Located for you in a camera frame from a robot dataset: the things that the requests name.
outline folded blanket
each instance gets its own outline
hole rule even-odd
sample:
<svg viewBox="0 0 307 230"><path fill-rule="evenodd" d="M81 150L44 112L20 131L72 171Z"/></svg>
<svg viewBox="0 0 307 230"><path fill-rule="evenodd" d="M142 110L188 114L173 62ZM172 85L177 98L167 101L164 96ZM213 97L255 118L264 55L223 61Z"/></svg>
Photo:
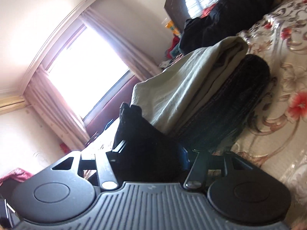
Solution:
<svg viewBox="0 0 307 230"><path fill-rule="evenodd" d="M178 131L215 94L244 58L248 46L228 37L186 55L163 73L135 85L131 104L168 134Z"/></svg>

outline sunlight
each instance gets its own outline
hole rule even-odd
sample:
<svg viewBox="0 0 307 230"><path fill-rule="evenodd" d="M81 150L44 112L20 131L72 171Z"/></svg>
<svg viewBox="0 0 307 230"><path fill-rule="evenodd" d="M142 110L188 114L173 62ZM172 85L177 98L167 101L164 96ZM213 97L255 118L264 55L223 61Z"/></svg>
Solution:
<svg viewBox="0 0 307 230"><path fill-rule="evenodd" d="M128 70L110 45L87 28L56 58L50 77L67 103L84 118Z"/></svg>

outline yellow bottle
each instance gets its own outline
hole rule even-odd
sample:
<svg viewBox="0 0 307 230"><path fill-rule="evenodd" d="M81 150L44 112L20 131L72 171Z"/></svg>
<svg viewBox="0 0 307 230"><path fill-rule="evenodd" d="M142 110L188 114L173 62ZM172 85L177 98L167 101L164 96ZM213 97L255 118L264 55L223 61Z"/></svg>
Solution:
<svg viewBox="0 0 307 230"><path fill-rule="evenodd" d="M164 26L166 28L169 28L174 35L177 35L179 38L181 37L181 34L178 30L178 28L176 28L175 24L173 23L172 20L169 20L168 18L165 18L165 20L162 22L162 24L164 24Z"/></svg>

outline pink curtain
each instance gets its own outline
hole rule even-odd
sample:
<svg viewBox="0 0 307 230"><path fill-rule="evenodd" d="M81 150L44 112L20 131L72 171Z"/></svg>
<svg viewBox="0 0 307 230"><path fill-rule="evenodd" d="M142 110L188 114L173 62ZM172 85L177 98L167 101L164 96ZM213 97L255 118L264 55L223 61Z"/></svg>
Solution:
<svg viewBox="0 0 307 230"><path fill-rule="evenodd" d="M79 18L87 27L94 29L110 44L140 81L147 80L162 72L151 57L125 39L111 22L91 7L87 8Z"/></svg>
<svg viewBox="0 0 307 230"><path fill-rule="evenodd" d="M41 66L35 71L24 97L71 150L83 150L89 140L83 121L66 103Z"/></svg>

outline crown molding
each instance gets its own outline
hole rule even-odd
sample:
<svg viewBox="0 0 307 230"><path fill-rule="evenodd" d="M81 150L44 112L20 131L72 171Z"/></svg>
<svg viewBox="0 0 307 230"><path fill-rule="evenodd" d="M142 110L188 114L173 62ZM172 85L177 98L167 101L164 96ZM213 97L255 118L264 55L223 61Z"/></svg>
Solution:
<svg viewBox="0 0 307 230"><path fill-rule="evenodd" d="M25 108L28 105L23 96L0 99L0 115Z"/></svg>
<svg viewBox="0 0 307 230"><path fill-rule="evenodd" d="M78 4L66 17L65 19L56 27L56 29L52 32L52 34L48 37L48 39L45 41L44 45L41 47L39 52L36 54L35 58L29 65L26 73L24 74L21 82L18 85L17 89L14 89L16 91L16 94L10 94L11 96L14 95L22 95L33 76L35 70L43 60L43 58L46 56L48 51L51 49L53 44L59 39L61 34L68 28L68 26L75 20L77 17L87 8L89 7L93 2L96 0L83 0L81 3Z"/></svg>
<svg viewBox="0 0 307 230"><path fill-rule="evenodd" d="M18 95L19 95L19 91L16 87L9 88L9 89L0 89L0 101L3 98L18 96Z"/></svg>

